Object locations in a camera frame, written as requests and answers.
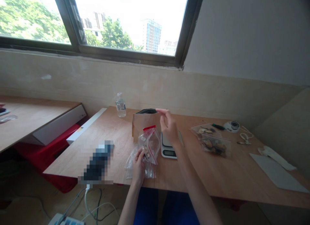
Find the window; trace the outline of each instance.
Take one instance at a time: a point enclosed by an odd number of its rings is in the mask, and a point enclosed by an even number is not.
[[[0,0],[0,36],[70,44],[55,0]]]
[[[182,67],[201,2],[0,0],[0,47]]]

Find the plastic water bottle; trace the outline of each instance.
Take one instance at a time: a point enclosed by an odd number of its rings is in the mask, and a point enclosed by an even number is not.
[[[116,109],[117,109],[117,115],[120,118],[126,116],[126,106],[125,106],[125,101],[122,98],[122,93],[117,94]]]

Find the hand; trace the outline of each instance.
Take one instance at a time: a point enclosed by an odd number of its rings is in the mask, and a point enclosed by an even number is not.
[[[171,117],[170,110],[156,109],[160,113],[161,131],[172,145],[180,142],[178,128],[174,118]]]
[[[144,155],[144,152],[141,148],[135,154],[135,157],[133,159],[133,164],[132,164],[132,167],[133,167],[132,183],[133,185],[139,188],[142,186],[143,180],[144,180],[145,163],[142,161],[143,155]]]

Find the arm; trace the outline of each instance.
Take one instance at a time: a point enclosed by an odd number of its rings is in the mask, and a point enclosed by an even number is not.
[[[213,201],[190,162],[186,150],[179,141],[178,129],[169,110],[156,109],[161,113],[161,131],[168,138],[178,157],[179,167],[200,224],[222,224]]]
[[[140,149],[133,160],[132,182],[126,197],[126,201],[119,218],[119,225],[133,224],[136,214],[137,202],[140,188],[144,180],[144,163],[142,162],[143,151]]]

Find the wooden table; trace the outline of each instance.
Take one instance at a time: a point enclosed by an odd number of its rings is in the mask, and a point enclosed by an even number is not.
[[[113,158],[107,179],[114,183],[130,184],[125,178],[125,163],[133,149],[132,115],[138,110],[127,109],[127,116],[117,117],[115,107],[109,107],[73,144],[71,144],[44,173],[69,177],[82,175],[89,157],[98,143],[103,140],[114,141]],[[238,145],[239,134],[222,132],[224,138],[231,140],[232,156],[226,159],[202,150],[197,138],[189,127],[202,120],[224,124],[227,120],[173,115],[181,131],[188,156],[199,177],[211,196],[264,202],[286,206],[310,208],[310,194],[277,188],[261,170],[249,153],[259,154],[258,147],[263,144],[255,137],[252,145]],[[310,181],[297,171],[290,172],[302,185],[310,189]],[[146,179],[145,187],[186,192],[185,181],[181,175],[177,160],[158,155],[157,178]]]
[[[0,124],[0,152],[81,104],[12,96],[0,96],[0,102],[11,111],[0,118],[8,115],[18,117]]]

